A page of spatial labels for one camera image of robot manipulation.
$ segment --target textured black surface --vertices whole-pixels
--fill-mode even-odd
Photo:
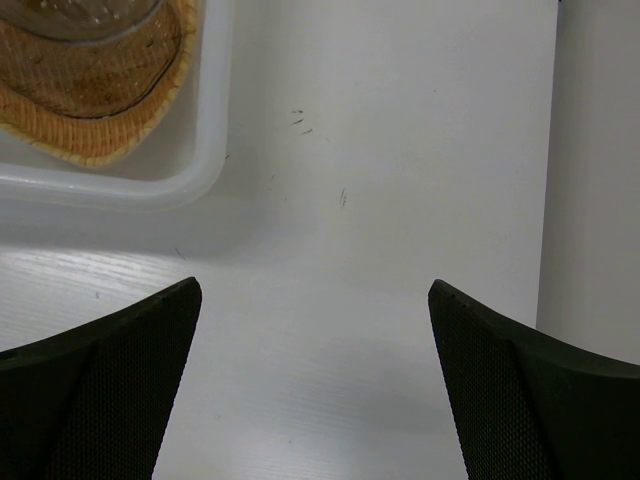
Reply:
[[[0,479],[150,479],[200,304],[190,279],[1,353]]]
[[[640,479],[640,367],[555,340],[441,281],[429,306],[471,480]]]

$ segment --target white tray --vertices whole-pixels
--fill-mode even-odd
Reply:
[[[0,197],[148,211],[209,190],[226,152],[233,0],[201,1],[200,19],[206,49],[167,117],[128,158],[80,170],[0,131]]]

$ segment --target white tabletop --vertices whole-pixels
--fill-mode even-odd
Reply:
[[[156,215],[2,202],[0,349],[195,275],[155,478],[464,478],[426,294],[535,322],[556,14],[239,0],[219,183]]]

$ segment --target clear glass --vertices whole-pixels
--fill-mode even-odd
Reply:
[[[0,19],[74,44],[114,40],[142,25],[164,0],[0,0]]]

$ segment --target scratch mark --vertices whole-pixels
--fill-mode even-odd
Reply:
[[[176,254],[183,259],[185,262],[187,261],[187,259],[184,257],[184,255],[182,255],[182,252],[180,252],[180,250],[178,250],[178,247],[173,247],[173,251],[176,252]]]

